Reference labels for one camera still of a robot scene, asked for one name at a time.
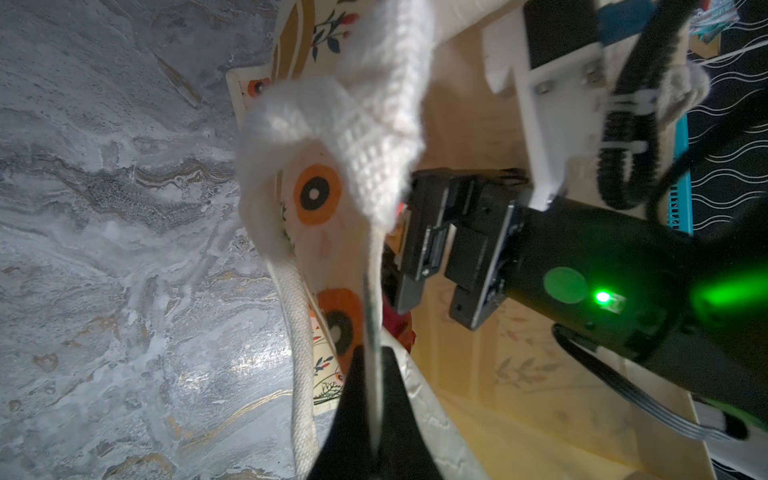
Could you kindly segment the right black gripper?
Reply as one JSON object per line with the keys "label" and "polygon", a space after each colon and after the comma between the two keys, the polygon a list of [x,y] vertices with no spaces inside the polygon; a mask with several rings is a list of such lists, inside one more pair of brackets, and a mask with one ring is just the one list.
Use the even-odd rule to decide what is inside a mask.
{"label": "right black gripper", "polygon": [[403,315],[442,272],[455,284],[449,316],[477,330],[503,303],[509,239],[527,204],[523,169],[419,170],[402,211],[403,236],[392,250],[392,308]]}

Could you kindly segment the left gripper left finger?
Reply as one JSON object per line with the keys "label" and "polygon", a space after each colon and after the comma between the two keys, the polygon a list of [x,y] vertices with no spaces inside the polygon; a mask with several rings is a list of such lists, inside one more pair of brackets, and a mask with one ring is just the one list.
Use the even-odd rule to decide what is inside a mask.
{"label": "left gripper left finger", "polygon": [[331,429],[308,479],[371,479],[374,466],[364,352],[362,347],[357,347]]}

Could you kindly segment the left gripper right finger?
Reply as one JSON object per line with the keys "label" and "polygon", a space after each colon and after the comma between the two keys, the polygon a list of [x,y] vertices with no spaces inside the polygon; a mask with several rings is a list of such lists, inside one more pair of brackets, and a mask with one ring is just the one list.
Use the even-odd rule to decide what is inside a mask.
{"label": "left gripper right finger", "polygon": [[383,417],[378,449],[379,479],[442,479],[414,415],[395,352],[382,349]]}

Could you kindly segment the cream canvas grocery bag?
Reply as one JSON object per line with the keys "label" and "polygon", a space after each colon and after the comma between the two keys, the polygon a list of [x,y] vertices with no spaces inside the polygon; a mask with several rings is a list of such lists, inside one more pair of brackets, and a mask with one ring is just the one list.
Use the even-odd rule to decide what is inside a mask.
{"label": "cream canvas grocery bag", "polygon": [[488,25],[436,29],[449,4],[366,1],[352,36],[319,66],[309,26],[326,1],[301,1],[281,34],[273,82],[239,117],[239,211],[283,307],[294,364],[296,473],[321,462],[312,324],[347,315],[333,350],[343,374],[370,342],[391,348],[427,457],[446,479],[710,479],[704,443],[656,425],[556,344],[550,320],[515,301],[477,332],[448,316],[448,282],[414,324],[391,334],[374,277],[406,177],[435,166],[497,167],[480,130],[514,104],[485,92]]}

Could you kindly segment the pink dragon fruit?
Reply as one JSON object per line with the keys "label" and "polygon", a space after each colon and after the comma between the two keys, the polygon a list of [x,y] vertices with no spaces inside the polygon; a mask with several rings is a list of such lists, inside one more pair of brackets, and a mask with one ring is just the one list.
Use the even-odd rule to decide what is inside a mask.
{"label": "pink dragon fruit", "polygon": [[413,320],[410,311],[400,314],[387,301],[384,301],[383,325],[408,353],[412,351],[417,335],[413,331]]}

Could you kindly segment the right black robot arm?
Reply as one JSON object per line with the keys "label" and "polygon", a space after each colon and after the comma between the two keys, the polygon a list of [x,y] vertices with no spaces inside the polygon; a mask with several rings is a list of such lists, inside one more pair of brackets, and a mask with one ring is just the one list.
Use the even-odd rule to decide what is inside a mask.
{"label": "right black robot arm", "polygon": [[607,349],[746,422],[767,423],[767,210],[717,237],[556,197],[530,205],[522,169],[422,170],[382,284],[399,313],[429,277],[455,287],[449,315],[478,329],[514,300],[623,397],[646,395],[594,356]]}

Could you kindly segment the teal plastic vegetable basket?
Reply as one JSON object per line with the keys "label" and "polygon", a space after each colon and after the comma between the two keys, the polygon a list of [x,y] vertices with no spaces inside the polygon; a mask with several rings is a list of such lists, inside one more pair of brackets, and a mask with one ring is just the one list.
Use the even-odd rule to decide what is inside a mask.
{"label": "teal plastic vegetable basket", "polygon": [[[677,161],[689,148],[687,116],[683,115],[675,125],[673,160]],[[692,185],[690,173],[680,176],[670,188],[667,200],[667,224],[676,231],[693,234]]]}

